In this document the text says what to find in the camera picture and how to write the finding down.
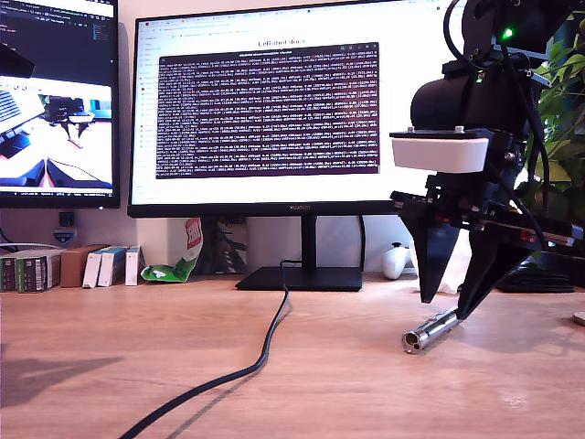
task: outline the metal cylinder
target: metal cylinder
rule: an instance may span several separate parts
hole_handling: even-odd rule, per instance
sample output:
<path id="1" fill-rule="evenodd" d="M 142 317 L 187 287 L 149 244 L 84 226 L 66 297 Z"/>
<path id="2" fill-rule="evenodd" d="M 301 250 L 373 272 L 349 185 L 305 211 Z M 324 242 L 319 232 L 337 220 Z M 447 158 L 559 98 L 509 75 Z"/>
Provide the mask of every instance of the metal cylinder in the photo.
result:
<path id="1" fill-rule="evenodd" d="M 402 336 L 402 346 L 409 354 L 418 354 L 430 343 L 459 325 L 457 306 L 436 315 Z"/>

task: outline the green led light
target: green led light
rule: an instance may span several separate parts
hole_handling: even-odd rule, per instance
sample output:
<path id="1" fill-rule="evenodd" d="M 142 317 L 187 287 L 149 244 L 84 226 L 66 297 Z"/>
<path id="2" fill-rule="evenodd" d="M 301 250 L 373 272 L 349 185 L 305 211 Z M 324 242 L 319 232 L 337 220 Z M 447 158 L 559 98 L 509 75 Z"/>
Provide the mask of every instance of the green led light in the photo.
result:
<path id="1" fill-rule="evenodd" d="M 514 31 L 511 28 L 508 28 L 504 31 L 502 35 L 502 39 L 509 39 L 514 35 Z"/>

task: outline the monitor screen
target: monitor screen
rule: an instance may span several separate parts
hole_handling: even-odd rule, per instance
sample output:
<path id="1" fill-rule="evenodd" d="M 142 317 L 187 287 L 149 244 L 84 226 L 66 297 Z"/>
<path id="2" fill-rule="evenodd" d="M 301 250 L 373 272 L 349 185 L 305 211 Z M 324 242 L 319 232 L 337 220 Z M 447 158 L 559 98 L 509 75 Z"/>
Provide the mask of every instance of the monitor screen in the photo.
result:
<path id="1" fill-rule="evenodd" d="M 452 59 L 449 3 L 137 20 L 129 214 L 375 213 L 393 190 L 424 193 L 428 174 L 394 167 L 389 133 Z"/>
<path id="2" fill-rule="evenodd" d="M 0 42 L 0 207 L 119 207 L 116 1 L 3 0 Z"/>

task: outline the snack bag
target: snack bag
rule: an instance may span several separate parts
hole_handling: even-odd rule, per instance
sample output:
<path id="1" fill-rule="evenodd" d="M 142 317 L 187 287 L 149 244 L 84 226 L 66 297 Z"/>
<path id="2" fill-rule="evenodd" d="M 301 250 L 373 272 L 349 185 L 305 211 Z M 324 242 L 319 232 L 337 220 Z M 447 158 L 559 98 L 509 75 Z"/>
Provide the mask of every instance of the snack bag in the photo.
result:
<path id="1" fill-rule="evenodd" d="M 170 265 L 149 265 L 144 267 L 141 276 L 146 281 L 186 282 L 195 268 L 203 247 L 201 219 L 192 218 L 185 223 L 186 253 L 174 267 Z"/>

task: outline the wooden desk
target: wooden desk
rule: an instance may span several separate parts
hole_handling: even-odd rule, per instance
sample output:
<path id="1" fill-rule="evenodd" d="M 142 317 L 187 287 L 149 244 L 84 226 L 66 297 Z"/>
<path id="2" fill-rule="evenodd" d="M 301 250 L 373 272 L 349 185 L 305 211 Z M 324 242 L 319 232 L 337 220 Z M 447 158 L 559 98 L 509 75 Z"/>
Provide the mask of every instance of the wooden desk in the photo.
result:
<path id="1" fill-rule="evenodd" d="M 0 294 L 3 437 L 114 438 L 248 366 L 282 293 L 234 284 Z M 456 301 L 422 305 L 414 285 L 375 276 L 360 293 L 292 293 L 259 375 L 187 402 L 140 437 L 583 437 L 585 327 L 569 317 L 585 295 L 492 293 L 412 356 L 402 333 Z"/>

